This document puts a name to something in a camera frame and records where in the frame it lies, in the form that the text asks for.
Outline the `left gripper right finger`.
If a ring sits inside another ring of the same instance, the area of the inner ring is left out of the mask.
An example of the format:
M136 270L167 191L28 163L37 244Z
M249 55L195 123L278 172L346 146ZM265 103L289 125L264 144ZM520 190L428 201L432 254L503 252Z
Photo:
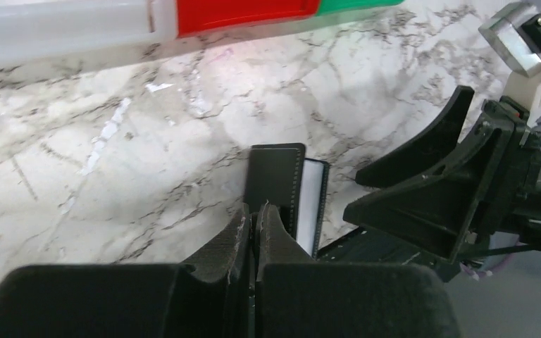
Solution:
M460 337L439 277L422 265L323 263L288 235L279 210L257 217L257 337Z

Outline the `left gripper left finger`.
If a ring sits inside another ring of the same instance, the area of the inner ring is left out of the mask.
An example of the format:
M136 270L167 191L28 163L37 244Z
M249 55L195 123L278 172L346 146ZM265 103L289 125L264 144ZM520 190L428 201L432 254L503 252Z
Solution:
M180 263L27 265L0 283L0 337L247 337L246 205Z

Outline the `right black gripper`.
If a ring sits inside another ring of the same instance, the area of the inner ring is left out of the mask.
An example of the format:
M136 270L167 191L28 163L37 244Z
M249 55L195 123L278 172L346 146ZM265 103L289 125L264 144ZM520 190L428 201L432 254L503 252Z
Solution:
M481 118L510 119L506 144L502 129L482 123L456 147L474 94L459 85L429 126L358 170L357 184L389 188L350 203L344 221L453 261L474 216L480 241L505 232L519 243L469 249L467 258L541 251L541 134L528 127L526 108L502 96L485 101ZM475 213L483 199L485 210Z

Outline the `black leather card holder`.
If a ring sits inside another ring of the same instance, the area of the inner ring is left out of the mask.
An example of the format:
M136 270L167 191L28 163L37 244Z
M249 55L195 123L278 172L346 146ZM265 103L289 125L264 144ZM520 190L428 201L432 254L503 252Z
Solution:
M250 148L244 202L259 210L264 204L278 207L280 219L287 233L295 239L299 214L299 200L304 161L323 164L320 209L312 258L318 256L330 164L306 157L302 143L257 144Z

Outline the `green plastic bin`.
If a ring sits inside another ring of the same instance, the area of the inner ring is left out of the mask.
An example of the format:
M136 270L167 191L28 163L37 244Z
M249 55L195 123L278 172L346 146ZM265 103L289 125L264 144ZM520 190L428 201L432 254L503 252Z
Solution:
M396 6L404 0L321 0L316 15Z

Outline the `red plastic bin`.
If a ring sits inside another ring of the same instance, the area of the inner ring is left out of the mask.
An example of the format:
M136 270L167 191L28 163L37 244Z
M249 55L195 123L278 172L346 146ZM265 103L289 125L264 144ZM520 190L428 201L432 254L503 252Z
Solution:
M311 17L320 6L312 0L179 0L178 35L238 25Z

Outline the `white plastic bin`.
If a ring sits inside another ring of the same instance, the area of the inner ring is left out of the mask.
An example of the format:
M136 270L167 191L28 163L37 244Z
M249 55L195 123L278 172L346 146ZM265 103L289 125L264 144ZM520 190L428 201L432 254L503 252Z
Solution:
M174 1L0 1L0 68L177 36Z

